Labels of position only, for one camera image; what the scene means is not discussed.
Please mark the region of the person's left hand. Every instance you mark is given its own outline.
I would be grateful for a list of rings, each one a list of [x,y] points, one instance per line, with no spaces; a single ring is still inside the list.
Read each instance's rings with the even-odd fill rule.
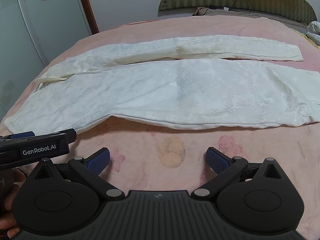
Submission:
[[[16,194],[20,190],[20,185],[25,181],[24,173],[18,168],[14,168],[15,182],[14,185],[3,202],[5,214],[1,217],[1,230],[4,230],[8,239],[14,238],[20,233],[20,229],[17,226],[16,220],[12,214],[12,202],[16,197]]]

